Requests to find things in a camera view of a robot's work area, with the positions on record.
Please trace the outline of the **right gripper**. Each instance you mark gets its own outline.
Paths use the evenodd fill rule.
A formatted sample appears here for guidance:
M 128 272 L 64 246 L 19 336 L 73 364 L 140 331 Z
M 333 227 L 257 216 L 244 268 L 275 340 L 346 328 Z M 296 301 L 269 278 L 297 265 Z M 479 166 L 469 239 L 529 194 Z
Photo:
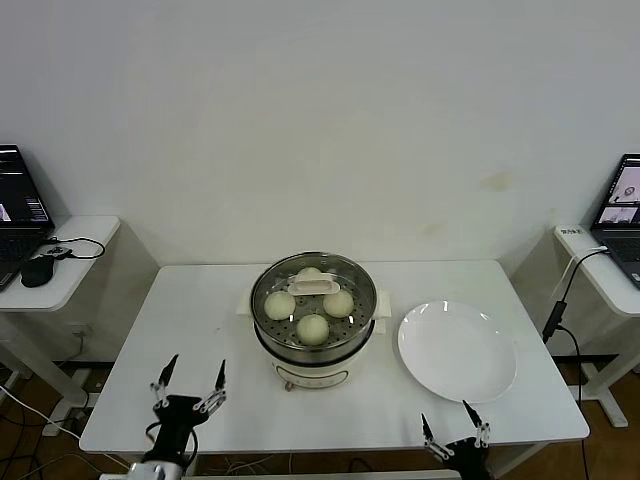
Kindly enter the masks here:
M 421 414 L 422 433 L 424 446 L 433 455 L 443 460 L 444 466 L 457 472 L 462 480 L 488 480 L 488 458 L 490 425 L 484 422 L 478 412 L 465 400 L 463 406 L 476 428 L 476 437 L 468 437 L 463 440 L 439 444 L 433 435 L 429 423 L 424 414 Z

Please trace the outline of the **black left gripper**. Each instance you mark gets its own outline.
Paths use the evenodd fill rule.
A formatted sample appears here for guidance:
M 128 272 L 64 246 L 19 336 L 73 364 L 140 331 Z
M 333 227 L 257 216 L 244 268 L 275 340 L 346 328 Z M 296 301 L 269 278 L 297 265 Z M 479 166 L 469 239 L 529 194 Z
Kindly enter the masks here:
M 167 387 L 171 380 L 179 355 L 175 354 L 163 367 L 156 382 L 150 384 L 155 395 L 153 405 L 157 420 L 149 426 L 149 431 L 159 428 L 153 447 L 149 451 L 150 460 L 186 460 L 185 452 L 195 427 L 208 420 L 207 413 L 215 413 L 226 401 L 226 361 L 218 371 L 214 389 L 201 400 L 198 397 L 169 395 Z

